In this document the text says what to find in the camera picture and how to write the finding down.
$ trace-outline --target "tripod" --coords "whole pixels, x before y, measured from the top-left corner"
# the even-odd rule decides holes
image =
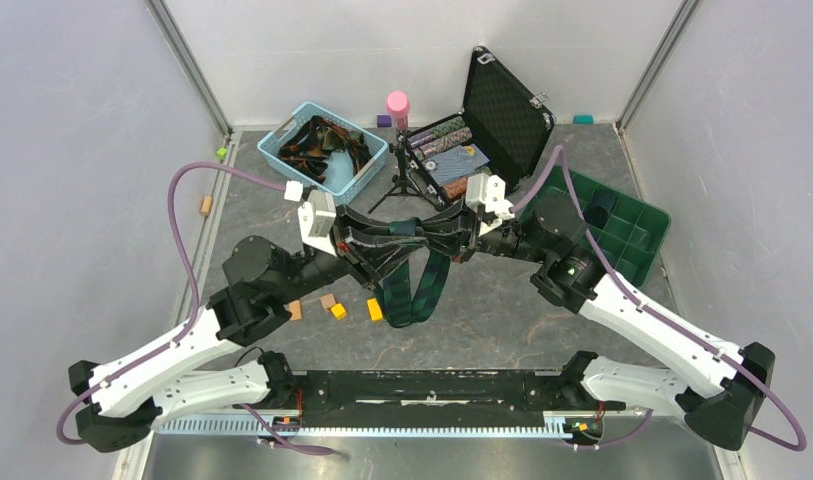
[[[391,177],[391,181],[394,183],[394,186],[391,187],[391,190],[388,191],[382,198],[379,199],[377,203],[368,210],[368,213],[373,213],[377,207],[379,207],[382,202],[385,201],[388,197],[419,197],[426,200],[430,205],[429,199],[427,199],[420,191],[420,189],[415,186],[415,182],[409,178],[409,174],[407,173],[407,169],[409,168],[407,161],[406,161],[406,131],[397,131],[397,144],[389,144],[388,150],[394,153],[394,156],[397,158],[397,168],[398,173]]]

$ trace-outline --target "green tray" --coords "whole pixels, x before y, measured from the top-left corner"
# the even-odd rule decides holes
[[[612,266],[634,286],[641,287],[647,280],[656,255],[662,247],[662,241],[671,225],[671,217],[653,205],[625,195],[573,170],[571,181],[574,183],[574,191],[583,211],[595,192],[609,190],[615,193],[618,201],[604,228],[601,230],[589,225],[589,229]],[[568,195],[565,178],[559,166],[550,172],[541,191],[530,204],[534,204],[544,195]],[[528,210],[524,211],[522,217],[525,218]],[[583,239],[582,244],[592,251],[587,240]]]

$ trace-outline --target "black briefcase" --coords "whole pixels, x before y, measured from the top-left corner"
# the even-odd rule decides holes
[[[410,132],[409,138],[462,117],[472,134],[464,145],[473,144],[488,157],[488,168],[506,182],[508,195],[533,174],[556,124],[545,100],[543,93],[530,92],[486,47],[478,46],[471,53],[462,109]],[[436,208],[450,205],[464,193],[464,177],[439,185],[426,166],[432,158],[419,160],[411,147],[407,152],[410,176]]]

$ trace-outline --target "pink bottle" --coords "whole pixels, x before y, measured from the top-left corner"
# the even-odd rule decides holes
[[[388,114],[391,115],[391,120],[394,122],[395,128],[398,131],[403,131],[409,128],[409,97],[400,90],[395,90],[388,94],[386,100],[386,109]]]

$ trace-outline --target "blue basket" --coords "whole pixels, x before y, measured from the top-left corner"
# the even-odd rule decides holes
[[[362,170],[360,170],[359,173],[353,177],[353,179],[350,180],[350,182],[348,182],[344,188],[341,189],[341,191],[335,192],[330,190],[306,175],[298,172],[290,165],[280,160],[278,157],[280,147],[282,147],[282,145],[288,141],[289,138],[294,136],[297,131],[300,130],[300,127],[308,122],[314,115],[320,115],[321,117],[324,117],[327,120],[330,120],[348,130],[358,130],[362,132],[365,135],[365,142],[368,144],[368,149],[373,155],[371,157],[371,161],[365,164],[365,166],[362,167]],[[385,166],[387,156],[383,155],[383,153],[386,151],[386,149],[388,149],[388,143],[371,132],[357,127],[329,110],[315,105],[312,102],[306,102],[297,107],[297,109],[294,110],[294,113],[291,114],[291,118],[286,120],[285,123],[277,127],[274,131],[265,135],[265,138],[259,141],[258,147],[259,151],[265,156],[265,160],[268,161],[268,164],[273,167],[274,170],[292,180],[297,180],[298,182],[303,183],[303,185],[314,185],[320,190],[331,193],[332,196],[335,197],[335,204],[343,205],[350,203],[354,198],[356,198],[356,195],[358,195],[359,192],[365,188],[365,185],[367,185],[368,182],[374,178],[374,175],[379,173],[379,171],[382,170],[382,167]]]

